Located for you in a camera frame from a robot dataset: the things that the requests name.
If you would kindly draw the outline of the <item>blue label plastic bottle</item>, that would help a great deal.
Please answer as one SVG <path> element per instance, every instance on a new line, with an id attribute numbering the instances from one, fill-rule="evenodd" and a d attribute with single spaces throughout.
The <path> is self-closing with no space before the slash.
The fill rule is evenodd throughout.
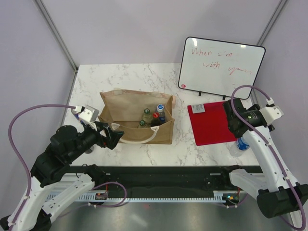
<path id="1" fill-rule="evenodd" d="M 229 152 L 230 152 L 231 156 L 233 156 L 233 157 L 240 157 L 249 148 L 250 148 L 250 146 L 247 143 L 247 141 L 243 137 L 240 137 L 230 147 Z"/>

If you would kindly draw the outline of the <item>brown canvas tote bag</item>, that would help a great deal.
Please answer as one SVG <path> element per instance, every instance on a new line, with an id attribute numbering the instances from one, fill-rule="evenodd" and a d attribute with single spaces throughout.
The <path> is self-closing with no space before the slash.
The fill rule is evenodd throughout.
<path id="1" fill-rule="evenodd" d="M 112 90 L 101 92 L 104 108 L 98 119 L 116 131 L 123 131 L 120 139 L 126 144 L 171 144 L 175 119 L 172 116 L 174 96 L 160 92 Z M 164 106 L 166 122 L 159 128 L 138 128 L 144 109 L 154 113 Z"/>

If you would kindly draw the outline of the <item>black drink can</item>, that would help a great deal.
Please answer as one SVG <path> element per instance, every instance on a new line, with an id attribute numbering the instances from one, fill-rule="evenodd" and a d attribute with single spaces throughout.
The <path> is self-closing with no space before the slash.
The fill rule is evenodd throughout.
<path id="1" fill-rule="evenodd" d="M 94 150 L 94 147 L 92 146 L 92 147 L 90 147 L 85 153 L 86 153 L 86 154 L 90 154 L 90 153 L 93 152 L 93 150 Z"/>

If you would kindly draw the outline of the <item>clear soda water bottle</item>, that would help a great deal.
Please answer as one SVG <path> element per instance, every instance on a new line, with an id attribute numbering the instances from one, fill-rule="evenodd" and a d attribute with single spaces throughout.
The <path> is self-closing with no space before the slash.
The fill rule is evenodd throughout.
<path id="1" fill-rule="evenodd" d="M 147 124 L 144 120 L 141 120 L 138 124 L 138 128 L 147 128 Z"/>

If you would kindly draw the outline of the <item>green cap glass bottle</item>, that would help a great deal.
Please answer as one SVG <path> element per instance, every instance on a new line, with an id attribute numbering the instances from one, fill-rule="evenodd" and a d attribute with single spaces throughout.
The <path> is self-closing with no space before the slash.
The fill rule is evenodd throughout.
<path id="1" fill-rule="evenodd" d="M 150 124 L 152 121 L 153 115 L 150 111 L 149 108 L 145 108 L 143 111 L 143 114 L 141 116 L 141 119 L 146 123 L 146 124 Z"/>

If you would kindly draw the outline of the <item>glass cola bottle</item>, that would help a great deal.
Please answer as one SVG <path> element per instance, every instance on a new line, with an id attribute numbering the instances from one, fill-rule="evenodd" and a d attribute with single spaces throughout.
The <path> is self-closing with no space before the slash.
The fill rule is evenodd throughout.
<path id="1" fill-rule="evenodd" d="M 153 113 L 153 117 L 150 123 L 151 127 L 156 127 L 156 126 L 160 126 L 161 125 L 161 121 L 159 119 L 159 113 L 158 112 L 154 112 Z"/>

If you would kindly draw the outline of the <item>blue label water bottle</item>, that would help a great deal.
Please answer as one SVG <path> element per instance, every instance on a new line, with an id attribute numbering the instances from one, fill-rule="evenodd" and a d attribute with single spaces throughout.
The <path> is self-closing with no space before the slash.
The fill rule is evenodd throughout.
<path id="1" fill-rule="evenodd" d="M 158 104 L 157 105 L 157 108 L 156 108 L 156 112 L 158 113 L 159 115 L 159 120 L 162 124 L 164 124 L 166 122 L 166 119 L 165 119 L 165 108 L 164 108 L 164 105 L 163 104 Z"/>

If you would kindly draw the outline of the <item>blue red drink can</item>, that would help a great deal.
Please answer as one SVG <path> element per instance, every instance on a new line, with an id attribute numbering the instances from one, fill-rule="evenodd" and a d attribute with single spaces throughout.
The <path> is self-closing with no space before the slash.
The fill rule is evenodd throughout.
<path id="1" fill-rule="evenodd" d="M 75 110 L 72 110 L 71 112 L 72 112 L 73 116 L 75 117 L 75 119 L 77 119 L 77 120 L 79 121 L 79 120 L 80 120 L 80 119 L 79 119 L 79 114 L 80 114 L 80 112 L 77 112 L 77 111 L 75 111 Z"/>

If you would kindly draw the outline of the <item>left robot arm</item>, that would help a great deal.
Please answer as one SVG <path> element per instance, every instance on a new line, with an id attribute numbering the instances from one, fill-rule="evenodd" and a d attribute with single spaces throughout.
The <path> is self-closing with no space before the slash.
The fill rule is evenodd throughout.
<path id="1" fill-rule="evenodd" d="M 51 137 L 46 150 L 36 158 L 30 171 L 31 186 L 16 210 L 0 220 L 5 231 L 47 231 L 52 223 L 83 193 L 106 185 L 105 172 L 98 166 L 86 167 L 79 178 L 53 199 L 47 196 L 70 171 L 74 160 L 90 147 L 114 149 L 124 135 L 108 124 L 95 122 L 96 128 L 84 126 L 79 133 L 74 126 L 62 126 Z"/>

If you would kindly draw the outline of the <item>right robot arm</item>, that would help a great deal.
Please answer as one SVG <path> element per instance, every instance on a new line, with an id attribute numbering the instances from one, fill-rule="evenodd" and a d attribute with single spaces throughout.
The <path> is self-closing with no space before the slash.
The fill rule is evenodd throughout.
<path id="1" fill-rule="evenodd" d="M 282 110 L 272 100 L 264 108 L 254 104 L 246 109 L 238 98 L 224 102 L 223 107 L 229 131 L 250 146 L 264 177 L 257 178 L 243 167 L 231 166 L 220 177 L 221 186 L 246 191 L 267 218 L 298 211 L 308 199 L 308 186 L 300 184 L 288 169 L 270 135 L 273 121 L 283 116 Z"/>

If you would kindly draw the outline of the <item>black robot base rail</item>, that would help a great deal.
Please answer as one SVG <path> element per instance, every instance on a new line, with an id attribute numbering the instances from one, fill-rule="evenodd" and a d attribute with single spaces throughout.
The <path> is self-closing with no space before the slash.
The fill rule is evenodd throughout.
<path id="1" fill-rule="evenodd" d="M 236 191 L 227 182 L 224 166 L 205 167 L 112 167 L 100 166 L 100 183 L 117 181 L 120 186 L 109 185 L 111 196 L 132 197 L 184 197 L 212 196 L 213 191 Z"/>

